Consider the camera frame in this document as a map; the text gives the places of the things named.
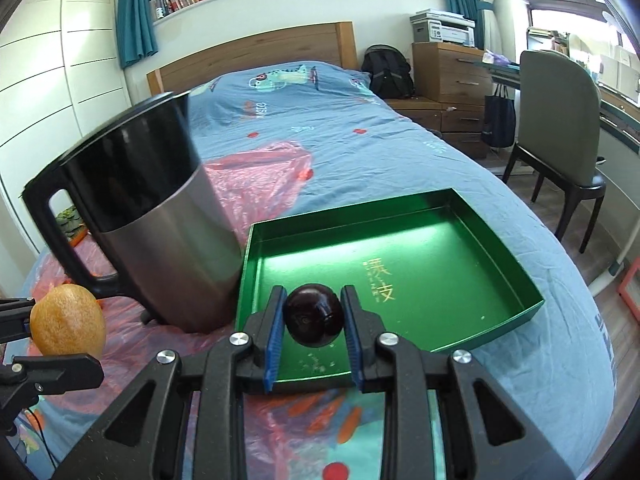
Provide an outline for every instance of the gray chair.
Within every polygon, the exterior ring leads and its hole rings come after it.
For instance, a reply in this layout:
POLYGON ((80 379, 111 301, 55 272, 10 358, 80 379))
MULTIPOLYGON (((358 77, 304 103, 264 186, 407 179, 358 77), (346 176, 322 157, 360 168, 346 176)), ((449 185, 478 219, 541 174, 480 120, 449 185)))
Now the gray chair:
POLYGON ((590 75, 564 54, 527 50, 520 57, 520 129, 502 181, 517 160, 532 166, 538 180, 535 202, 545 178, 564 191, 556 228, 562 240, 582 200, 596 199, 580 246, 583 253, 596 225, 606 183, 596 170, 600 138, 600 92, 590 75))

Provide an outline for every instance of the headboard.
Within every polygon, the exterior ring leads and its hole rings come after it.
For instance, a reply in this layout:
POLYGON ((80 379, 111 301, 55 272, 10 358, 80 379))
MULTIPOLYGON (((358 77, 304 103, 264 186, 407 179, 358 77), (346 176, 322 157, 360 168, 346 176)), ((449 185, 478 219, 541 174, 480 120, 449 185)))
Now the headboard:
POLYGON ((281 28, 212 46, 146 75, 151 95, 184 92, 220 75, 289 61, 324 61, 359 69, 353 24, 281 28))

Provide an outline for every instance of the black backpack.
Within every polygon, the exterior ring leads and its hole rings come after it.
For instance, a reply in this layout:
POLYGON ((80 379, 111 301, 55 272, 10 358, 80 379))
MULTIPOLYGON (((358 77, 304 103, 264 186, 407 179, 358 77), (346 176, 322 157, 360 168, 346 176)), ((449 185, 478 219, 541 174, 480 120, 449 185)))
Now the black backpack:
POLYGON ((364 53, 362 72, 371 74, 369 89, 382 99, 402 99, 414 95, 411 66, 392 46, 372 45, 364 53))

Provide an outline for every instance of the blue blanket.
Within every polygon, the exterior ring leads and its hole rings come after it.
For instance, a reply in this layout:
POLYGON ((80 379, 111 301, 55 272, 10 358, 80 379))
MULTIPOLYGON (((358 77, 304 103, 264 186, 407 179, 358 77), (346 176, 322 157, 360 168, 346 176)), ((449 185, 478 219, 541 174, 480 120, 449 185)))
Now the blue blanket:
MULTIPOLYGON (((545 298, 532 321, 474 355, 578 474, 606 428, 615 391, 609 337, 580 273, 551 232, 498 178, 397 114, 369 91, 368 83, 362 73, 315 61, 222 76, 191 93, 194 143, 203 160, 275 142, 309 152, 312 173, 286 214, 447 187, 459 192, 545 298)), ((11 345, 8 357, 23 348, 11 345)), ((59 458, 94 420, 59 415, 45 400, 38 408, 47 417, 47 435, 60 421, 59 436, 49 443, 59 458)), ((342 450, 330 451, 331 462, 345 454, 360 457, 349 479, 376 478, 381 435, 380 421, 362 426, 342 450)), ((41 463, 32 468, 44 478, 47 459, 30 460, 41 463)))

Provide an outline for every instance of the silver screw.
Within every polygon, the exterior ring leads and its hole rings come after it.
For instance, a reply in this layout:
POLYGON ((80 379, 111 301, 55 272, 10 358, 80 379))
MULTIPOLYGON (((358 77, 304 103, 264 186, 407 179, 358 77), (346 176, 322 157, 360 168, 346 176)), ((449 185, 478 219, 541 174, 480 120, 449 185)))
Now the silver screw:
POLYGON ((453 360, 457 363, 466 365, 471 362, 471 354, 466 350, 456 350, 453 352, 453 360))
POLYGON ((380 344, 384 346, 396 346, 399 339, 398 336, 392 332, 383 332, 380 334, 378 341, 380 341, 380 344))
POLYGON ((232 335, 229 336, 229 342, 233 346, 246 345, 249 342, 249 335, 244 332, 233 332, 232 335))
POLYGON ((156 354, 156 361, 161 365, 167 365, 175 361, 175 352, 173 350, 161 350, 156 354))

